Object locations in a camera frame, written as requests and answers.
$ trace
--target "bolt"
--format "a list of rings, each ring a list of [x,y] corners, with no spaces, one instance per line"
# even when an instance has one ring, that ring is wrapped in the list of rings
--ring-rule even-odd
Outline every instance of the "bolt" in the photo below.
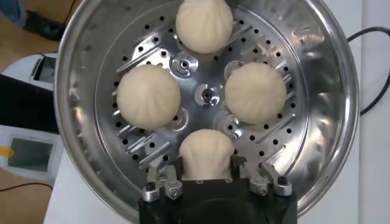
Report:
[[[177,189],[170,189],[169,195],[172,197],[172,199],[176,199],[179,196],[179,191]]]
[[[147,182],[146,183],[146,190],[147,191],[152,191],[156,189],[156,184],[154,182]]]
[[[258,193],[261,196],[265,196],[265,195],[267,195],[267,189],[265,189],[264,187],[259,187]]]
[[[279,176],[278,177],[278,184],[280,184],[280,185],[287,185],[288,184],[287,178],[283,177],[283,176]]]

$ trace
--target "white device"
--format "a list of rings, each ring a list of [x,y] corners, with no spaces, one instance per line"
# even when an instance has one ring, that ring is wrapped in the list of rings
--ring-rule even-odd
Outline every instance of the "white device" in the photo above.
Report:
[[[2,75],[53,91],[57,54],[36,54],[11,64]],[[0,157],[0,166],[15,175],[54,180],[57,176],[64,146],[60,135],[0,124],[0,146],[15,154]]]

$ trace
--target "metal bracket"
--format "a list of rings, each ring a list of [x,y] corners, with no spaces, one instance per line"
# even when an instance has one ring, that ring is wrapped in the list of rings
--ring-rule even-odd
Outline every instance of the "metal bracket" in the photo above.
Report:
[[[249,189],[260,196],[267,196],[269,180],[262,177],[256,169],[251,169],[248,162],[240,166],[240,173],[249,178]]]
[[[259,172],[268,177],[269,181],[274,184],[274,194],[279,196],[290,196],[293,194],[293,186],[288,181],[287,177],[279,175],[279,173],[271,165],[267,163],[259,164]]]
[[[157,168],[149,167],[146,185],[142,188],[142,199],[145,202],[154,202],[160,199],[160,187],[157,184]]]
[[[166,182],[164,184],[165,195],[171,200],[180,198],[183,194],[183,183],[177,179],[176,168],[170,165],[165,170]]]

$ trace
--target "dark shoe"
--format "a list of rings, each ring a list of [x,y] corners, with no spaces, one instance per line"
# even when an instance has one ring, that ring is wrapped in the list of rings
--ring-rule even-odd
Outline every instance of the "dark shoe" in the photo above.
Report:
[[[61,41],[66,25],[44,18],[36,12],[27,11],[27,21],[23,29],[52,41]]]

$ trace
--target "perforated steamer tray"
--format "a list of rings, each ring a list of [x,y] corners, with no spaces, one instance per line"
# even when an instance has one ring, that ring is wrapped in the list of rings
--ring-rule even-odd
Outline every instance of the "perforated steamer tray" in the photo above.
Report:
[[[77,10],[55,90],[76,167],[106,204],[137,222],[146,168],[163,170],[186,136],[212,128],[233,140],[238,155],[287,174],[303,214],[336,179],[356,128],[356,72],[340,28],[320,1],[228,1],[235,17],[230,41],[220,52],[197,55],[175,33],[180,3],[89,0]],[[250,61],[278,70],[288,90],[283,111],[267,124],[244,124],[225,105],[227,78]],[[167,69],[182,93],[177,116],[154,132],[128,124],[116,104],[121,77],[146,64]]]

